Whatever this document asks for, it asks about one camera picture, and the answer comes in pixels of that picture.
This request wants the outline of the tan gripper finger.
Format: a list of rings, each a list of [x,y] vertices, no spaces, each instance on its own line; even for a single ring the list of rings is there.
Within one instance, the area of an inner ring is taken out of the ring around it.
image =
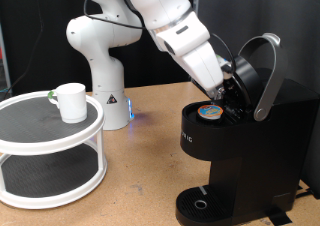
[[[219,99],[221,96],[220,88],[215,87],[215,88],[207,91],[207,95],[210,99]]]

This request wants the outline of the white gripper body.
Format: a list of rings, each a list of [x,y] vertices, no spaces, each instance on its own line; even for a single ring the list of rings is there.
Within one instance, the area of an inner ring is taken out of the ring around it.
[[[209,42],[174,60],[205,90],[212,91],[223,82],[223,73]]]

